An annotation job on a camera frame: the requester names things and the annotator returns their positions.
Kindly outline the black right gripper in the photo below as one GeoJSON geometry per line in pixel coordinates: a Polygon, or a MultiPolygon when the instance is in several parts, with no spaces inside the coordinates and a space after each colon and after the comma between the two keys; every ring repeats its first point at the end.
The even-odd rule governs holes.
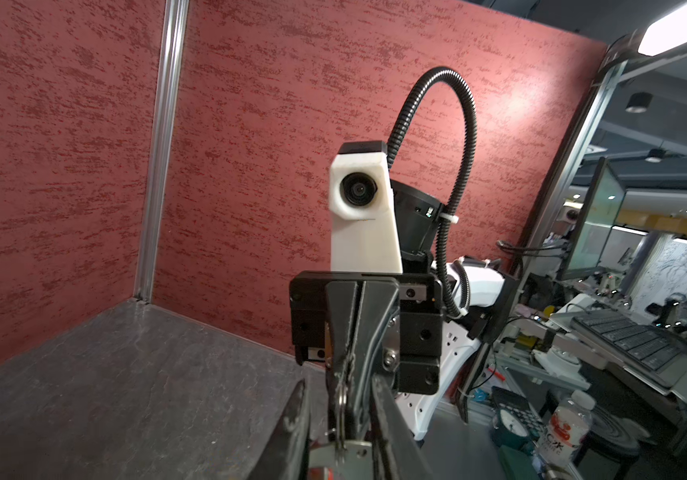
{"type": "Polygon", "coordinates": [[[439,390],[445,306],[435,275],[304,271],[289,296],[297,362],[326,366],[329,420],[347,393],[345,438],[365,437],[373,372],[395,392],[439,390]]]}

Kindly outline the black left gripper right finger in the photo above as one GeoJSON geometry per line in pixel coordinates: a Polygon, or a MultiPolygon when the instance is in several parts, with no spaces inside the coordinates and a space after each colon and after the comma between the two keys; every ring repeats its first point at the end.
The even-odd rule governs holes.
{"type": "Polygon", "coordinates": [[[371,378],[371,440],[375,447],[375,479],[430,480],[435,478],[399,412],[391,388],[381,376],[371,378]]]}

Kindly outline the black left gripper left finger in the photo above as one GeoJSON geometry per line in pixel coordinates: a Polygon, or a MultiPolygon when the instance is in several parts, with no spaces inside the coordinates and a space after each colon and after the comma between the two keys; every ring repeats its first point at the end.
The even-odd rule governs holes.
{"type": "Polygon", "coordinates": [[[295,386],[249,479],[308,477],[311,400],[305,380],[295,386]]]}

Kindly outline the silver keyring with keys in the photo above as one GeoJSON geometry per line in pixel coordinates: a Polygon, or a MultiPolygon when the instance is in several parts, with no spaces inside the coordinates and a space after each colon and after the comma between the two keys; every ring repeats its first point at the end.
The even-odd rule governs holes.
{"type": "Polygon", "coordinates": [[[335,390],[334,439],[310,449],[309,472],[313,479],[373,479],[373,444],[351,438],[347,431],[347,400],[353,380],[353,355],[347,356],[335,390]]]}

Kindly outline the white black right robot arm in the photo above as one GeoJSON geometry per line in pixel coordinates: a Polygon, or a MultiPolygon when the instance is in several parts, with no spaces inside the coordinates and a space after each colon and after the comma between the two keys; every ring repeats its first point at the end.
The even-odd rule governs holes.
{"type": "Polygon", "coordinates": [[[445,267],[431,254],[447,209],[394,181],[403,271],[305,271],[290,283],[292,340],[299,364],[327,370],[329,426],[335,439],[369,432],[371,380],[385,378],[415,439],[457,372],[503,329],[513,278],[497,262],[459,258],[445,267]]]}

